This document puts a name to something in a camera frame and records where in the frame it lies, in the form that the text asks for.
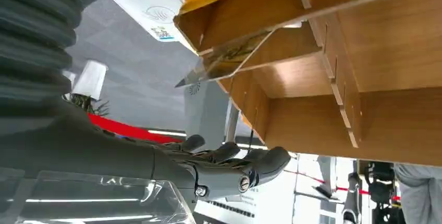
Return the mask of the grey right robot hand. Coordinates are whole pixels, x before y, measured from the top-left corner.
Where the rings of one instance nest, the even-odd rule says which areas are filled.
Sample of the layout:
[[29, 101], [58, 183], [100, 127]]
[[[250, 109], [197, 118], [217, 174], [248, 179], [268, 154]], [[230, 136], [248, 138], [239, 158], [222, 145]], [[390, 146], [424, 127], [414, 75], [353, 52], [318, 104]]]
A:
[[282, 147], [244, 159], [227, 158], [227, 153], [220, 147], [199, 156], [181, 145], [118, 138], [61, 98], [48, 103], [1, 100], [1, 169], [32, 182], [168, 181], [195, 209], [199, 200], [239, 195], [272, 181], [291, 159]]

